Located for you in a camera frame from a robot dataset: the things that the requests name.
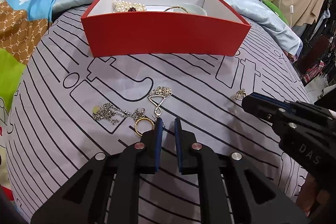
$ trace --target jewelry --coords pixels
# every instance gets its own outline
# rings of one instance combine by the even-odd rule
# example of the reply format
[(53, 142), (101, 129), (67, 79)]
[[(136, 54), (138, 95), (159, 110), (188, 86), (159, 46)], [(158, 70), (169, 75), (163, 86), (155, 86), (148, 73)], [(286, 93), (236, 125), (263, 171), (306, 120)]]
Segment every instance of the jewelry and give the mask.
[(246, 97), (245, 89), (238, 90), (234, 95), (234, 98), (238, 101), (242, 101), (244, 97)]
[(134, 111), (134, 113), (131, 113), (126, 110), (122, 110), (118, 107), (115, 107), (112, 103), (106, 103), (106, 104), (103, 104), (102, 106), (95, 106), (92, 112), (93, 112), (92, 117), (94, 120), (100, 121), (100, 120), (105, 119), (105, 120), (110, 121), (112, 124), (116, 124), (116, 122), (119, 122), (118, 119), (112, 118), (115, 115), (118, 115), (123, 118), (132, 117), (134, 121), (137, 121), (140, 118), (145, 117), (144, 108), (141, 109), (141, 111), (139, 111), (139, 109), (137, 108)]
[[(161, 110), (160, 106), (162, 105), (164, 100), (166, 100), (166, 98), (170, 95), (172, 95), (171, 88), (168, 88), (166, 86), (158, 86), (156, 89), (154, 89), (151, 93), (149, 93), (147, 95), (148, 100), (153, 105), (155, 105), (154, 113), (155, 113), (157, 118), (160, 117), (160, 115), (162, 114), (162, 110)], [(152, 100), (153, 97), (162, 97), (162, 100), (159, 104), (157, 104), (156, 102), (154, 102)]]
[(152, 124), (152, 130), (153, 130), (154, 127), (155, 127), (154, 122), (153, 122), (151, 119), (149, 119), (149, 118), (142, 117), (142, 118), (138, 119), (138, 120), (135, 122), (134, 129), (135, 129), (135, 132), (136, 132), (140, 137), (142, 137), (142, 134), (141, 134), (141, 133), (138, 131), (138, 129), (137, 129), (138, 124), (139, 124), (140, 121), (148, 121), (148, 122), (150, 122), (150, 123)]
[(187, 11), (187, 9), (184, 8), (184, 7), (181, 7), (181, 6), (173, 6), (173, 7), (169, 7), (169, 8), (167, 8), (166, 10), (164, 10), (164, 12), (166, 12), (166, 11), (168, 11), (168, 10), (170, 10), (170, 9), (174, 9), (174, 8), (182, 9), (182, 10), (185, 11), (187, 14), (189, 14), (188, 11)]
[(114, 0), (114, 5), (117, 12), (142, 12), (147, 10), (146, 5), (141, 3)]

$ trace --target mattress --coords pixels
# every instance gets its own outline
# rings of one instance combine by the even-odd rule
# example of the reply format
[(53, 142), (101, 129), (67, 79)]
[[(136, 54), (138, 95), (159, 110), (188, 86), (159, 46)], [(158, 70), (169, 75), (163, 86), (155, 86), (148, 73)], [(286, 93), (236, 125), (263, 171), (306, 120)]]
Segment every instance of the mattress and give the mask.
[(93, 58), (80, 22), (86, 9), (69, 9), (53, 23), (14, 96), (7, 128), (8, 172), (18, 209), (28, 221), (96, 153), (120, 153), (139, 141), (133, 119), (116, 125), (97, 122), (93, 107), (112, 102), (129, 112), (145, 108), (152, 117), (154, 106), (146, 96), (157, 86), (170, 87), (173, 95), (162, 104), (166, 128), (160, 170), (141, 175), (139, 223), (200, 222), (197, 176), (181, 176), (177, 168), (172, 133), (177, 116), (200, 143), (225, 155), (241, 152), (295, 199), (306, 170), (278, 147), (280, 139), (267, 122), (245, 113), (234, 99), (245, 89), (247, 94), (309, 102), (283, 51), (262, 27), (246, 19), (251, 30), (233, 57)]

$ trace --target black device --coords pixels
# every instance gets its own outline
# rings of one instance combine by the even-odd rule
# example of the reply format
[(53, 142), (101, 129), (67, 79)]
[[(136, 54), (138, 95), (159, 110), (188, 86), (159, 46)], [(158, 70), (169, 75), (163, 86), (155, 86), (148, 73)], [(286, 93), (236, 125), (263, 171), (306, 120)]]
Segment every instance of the black device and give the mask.
[[(241, 105), (246, 112), (272, 123), (281, 139), (279, 147), (331, 193), (329, 203), (316, 218), (307, 218), (242, 154), (215, 153), (198, 143), (194, 133), (183, 130), (177, 118), (174, 125), (177, 165), (182, 175), (198, 176), (201, 223), (229, 224), (231, 216), (235, 223), (242, 224), (334, 223), (336, 120), (331, 112), (258, 93), (245, 97)], [(122, 153), (96, 154), (34, 213), (31, 224), (103, 224), (109, 197), (108, 224), (137, 223), (139, 175), (157, 171), (162, 130), (162, 119), (158, 118), (153, 130), (145, 132), (140, 142)]]

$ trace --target pearl bracelet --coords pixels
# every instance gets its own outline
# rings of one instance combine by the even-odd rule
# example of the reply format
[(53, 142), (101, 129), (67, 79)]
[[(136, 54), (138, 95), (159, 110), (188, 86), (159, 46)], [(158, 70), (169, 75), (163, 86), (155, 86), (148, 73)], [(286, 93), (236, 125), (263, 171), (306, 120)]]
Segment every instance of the pearl bracelet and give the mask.
[(141, 3), (132, 3), (127, 1), (114, 1), (115, 9), (117, 12), (141, 12), (146, 11), (146, 5)]

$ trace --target plaid cloth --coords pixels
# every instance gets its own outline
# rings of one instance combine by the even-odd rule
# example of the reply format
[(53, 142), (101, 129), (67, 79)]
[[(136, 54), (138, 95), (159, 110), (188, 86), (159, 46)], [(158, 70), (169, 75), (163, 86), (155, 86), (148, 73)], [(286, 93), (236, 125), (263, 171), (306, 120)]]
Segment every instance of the plaid cloth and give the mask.
[(322, 71), (323, 67), (324, 63), (320, 61), (319, 64), (316, 64), (308, 69), (306, 74), (303, 76), (305, 83), (308, 84), (311, 80), (313, 80)]

